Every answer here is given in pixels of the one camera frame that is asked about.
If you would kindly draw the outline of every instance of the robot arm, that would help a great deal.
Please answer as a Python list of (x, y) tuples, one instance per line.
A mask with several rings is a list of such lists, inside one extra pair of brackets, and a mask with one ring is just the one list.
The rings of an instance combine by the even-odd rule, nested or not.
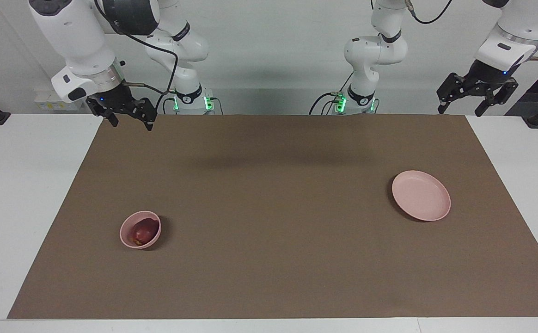
[(518, 88), (512, 74), (538, 51), (538, 0), (483, 1), (503, 13), (478, 49), (468, 74), (452, 73), (438, 89), (441, 114), (450, 103), (469, 95), (485, 97), (475, 110), (479, 117), (489, 107), (507, 103)]
[[(157, 25), (159, 9), (150, 5), (140, 18)], [(107, 118), (113, 126), (118, 123), (115, 114), (121, 113), (141, 120), (151, 130), (157, 111), (148, 99), (134, 99), (123, 84), (121, 67), (94, 15), (94, 2), (29, 0), (29, 6), (47, 40), (66, 59), (66, 67), (51, 80), (58, 95), (68, 103), (86, 98), (93, 114)]]
[(379, 81), (374, 65), (400, 63), (406, 57), (408, 45), (400, 29), (406, 9), (404, 0), (376, 0), (372, 25), (379, 35), (347, 42), (345, 59), (354, 70), (347, 89), (348, 110), (364, 112), (370, 107)]
[(155, 46), (174, 51), (180, 59), (177, 64), (168, 53), (149, 54), (167, 69), (178, 65), (178, 95), (193, 96), (201, 87), (189, 62), (204, 60), (208, 45), (190, 31), (178, 11), (178, 0), (29, 0), (29, 5), (47, 40), (66, 59), (66, 67), (51, 80), (55, 91), (68, 103), (86, 98), (93, 114), (107, 118), (113, 126), (118, 122), (115, 113), (121, 113), (141, 120), (151, 130), (158, 113), (148, 99), (136, 101), (125, 85), (121, 66), (104, 39), (111, 28), (148, 36), (156, 40)]
[(209, 54), (208, 42), (191, 29), (183, 17), (178, 0), (159, 0), (160, 24), (147, 42), (165, 50), (174, 51), (175, 57), (168, 53), (147, 47), (146, 52), (154, 61), (174, 73), (177, 98), (175, 110), (181, 114), (205, 114), (213, 108), (209, 101), (211, 92), (201, 85), (197, 71), (191, 63), (205, 60)]

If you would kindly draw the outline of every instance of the pink bowl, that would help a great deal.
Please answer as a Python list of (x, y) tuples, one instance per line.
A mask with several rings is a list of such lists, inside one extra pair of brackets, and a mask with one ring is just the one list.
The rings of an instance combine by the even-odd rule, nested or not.
[(392, 194), (402, 210), (421, 221), (439, 221), (452, 207), (444, 184), (421, 171), (405, 171), (398, 175), (392, 183)]
[[(134, 226), (141, 221), (145, 219), (153, 219), (155, 221), (158, 221), (159, 223), (159, 231), (156, 233), (156, 236), (147, 244), (144, 244), (142, 246), (137, 246), (131, 241), (131, 230), (134, 229)], [(121, 238), (121, 242), (128, 248), (132, 249), (145, 249), (151, 247), (160, 237), (160, 233), (162, 231), (162, 225), (160, 223), (160, 217), (156, 215), (155, 213), (152, 213), (151, 211), (138, 211), (137, 213), (134, 213), (130, 217), (123, 222), (121, 225), (121, 229), (119, 230), (119, 238)]]

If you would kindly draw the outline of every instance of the red apple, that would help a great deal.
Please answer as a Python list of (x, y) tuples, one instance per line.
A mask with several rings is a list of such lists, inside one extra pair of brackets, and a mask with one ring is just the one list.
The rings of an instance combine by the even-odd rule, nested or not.
[(145, 219), (134, 225), (131, 240), (139, 247), (151, 242), (159, 230), (159, 223), (153, 219)]

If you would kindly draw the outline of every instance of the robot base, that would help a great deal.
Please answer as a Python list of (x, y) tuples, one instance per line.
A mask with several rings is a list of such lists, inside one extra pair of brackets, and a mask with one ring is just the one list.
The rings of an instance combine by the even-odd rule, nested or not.
[(359, 105), (349, 103), (349, 99), (347, 100), (347, 103), (343, 104), (343, 108), (337, 108), (336, 106), (337, 104), (335, 104), (335, 107), (330, 113), (333, 116), (351, 116), (352, 114), (363, 113), (375, 114), (378, 110), (379, 99), (372, 99), (371, 103), (369, 103), (366, 107), (360, 107)]
[(198, 101), (195, 101), (192, 104), (185, 104), (180, 99), (174, 98), (174, 107), (172, 111), (175, 114), (187, 114), (187, 115), (203, 115), (203, 114), (216, 114), (214, 102), (211, 98), (214, 97), (212, 89), (203, 89), (203, 93), (198, 98)]

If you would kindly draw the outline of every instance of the white wall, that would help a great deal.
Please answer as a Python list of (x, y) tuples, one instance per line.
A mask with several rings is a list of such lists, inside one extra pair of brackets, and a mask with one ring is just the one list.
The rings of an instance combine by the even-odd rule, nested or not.
[[(421, 19), (430, 19), (446, 0), (413, 3)], [(210, 57), (197, 64), (202, 81), (231, 113), (307, 112), (320, 93), (338, 89), (349, 75), (351, 68), (343, 58), (347, 40), (375, 34), (368, 0), (183, 0), (182, 5), (193, 29), (210, 40)], [(407, 13), (403, 26), (409, 42), (407, 59), (379, 66), (380, 111), (435, 113), (436, 89), (450, 72), (468, 71), (499, 15), (499, 9), (481, 0), (455, 1), (433, 25), (419, 25)], [(148, 59), (142, 46), (124, 36), (108, 36), (108, 40), (119, 59), (127, 61), (128, 80), (165, 86), (168, 74)], [(63, 59), (35, 25), (27, 0), (0, 0), (0, 103), (4, 108), (35, 112), (32, 89), (49, 86), (47, 76), (62, 66)], [(516, 78), (520, 88), (511, 103), (493, 107), (488, 114), (508, 111), (537, 80), (538, 62), (522, 66)], [(155, 97), (148, 91), (136, 96)], [(472, 114), (480, 101), (455, 102), (449, 112)]]
[[(26, 12), (21, 17), (30, 18)], [(33, 89), (45, 89), (49, 85), (49, 77), (39, 62), (0, 12), (0, 108), (10, 112), (38, 112)]]

